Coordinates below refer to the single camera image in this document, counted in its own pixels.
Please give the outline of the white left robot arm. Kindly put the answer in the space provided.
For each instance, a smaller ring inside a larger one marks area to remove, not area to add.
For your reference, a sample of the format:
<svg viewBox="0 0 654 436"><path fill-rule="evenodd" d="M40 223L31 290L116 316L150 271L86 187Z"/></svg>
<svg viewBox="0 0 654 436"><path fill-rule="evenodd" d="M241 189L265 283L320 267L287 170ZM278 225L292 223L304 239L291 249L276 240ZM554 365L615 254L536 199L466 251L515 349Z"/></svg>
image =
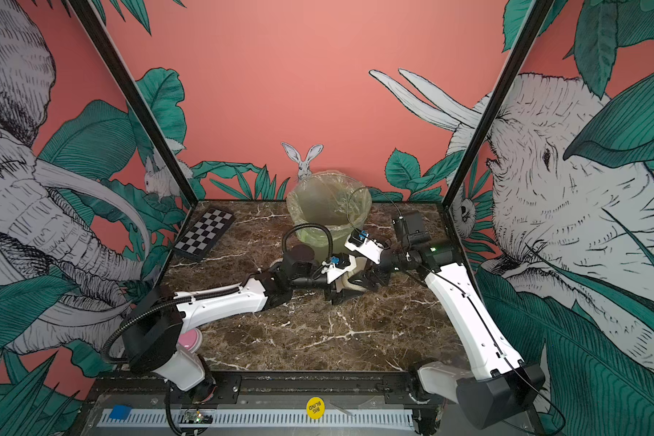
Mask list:
<svg viewBox="0 0 654 436"><path fill-rule="evenodd" d="M124 363L131 372L152 372L182 392L214 391L215 380L202 361L179 343L187 332L241 314L254 314L287 303L297 289L332 292L349 269L348 254L332 254L318 265L307 245L286 251L266 271L252 272L241 283L198 292L167 292L163 287L145 301L106 340L101 356L107 363Z"/></svg>

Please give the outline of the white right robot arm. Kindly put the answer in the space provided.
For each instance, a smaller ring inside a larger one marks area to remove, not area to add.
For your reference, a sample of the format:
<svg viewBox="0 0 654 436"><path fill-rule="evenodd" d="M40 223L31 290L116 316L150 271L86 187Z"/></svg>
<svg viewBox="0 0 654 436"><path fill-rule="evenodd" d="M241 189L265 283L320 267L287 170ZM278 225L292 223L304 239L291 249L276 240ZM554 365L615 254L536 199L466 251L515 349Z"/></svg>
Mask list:
<svg viewBox="0 0 654 436"><path fill-rule="evenodd" d="M443 246L422 245L407 250L376 247L368 258L384 273L417 272L461 339L470 372L425 364L417 370L425 392L458 403L478 430L530 409L545 374L539 365L526 363L494 323L461 256Z"/></svg>

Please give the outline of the rice jar with beige lid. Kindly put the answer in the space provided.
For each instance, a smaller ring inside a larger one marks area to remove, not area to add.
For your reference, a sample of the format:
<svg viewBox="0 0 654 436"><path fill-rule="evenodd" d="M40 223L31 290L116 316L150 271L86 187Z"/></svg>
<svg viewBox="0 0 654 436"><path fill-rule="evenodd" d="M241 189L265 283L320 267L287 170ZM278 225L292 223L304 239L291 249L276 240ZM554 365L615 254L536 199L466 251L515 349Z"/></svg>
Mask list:
<svg viewBox="0 0 654 436"><path fill-rule="evenodd" d="M364 270L358 269L348 272L343 279L343 288L348 291L368 292L370 282L364 276Z"/></svg>

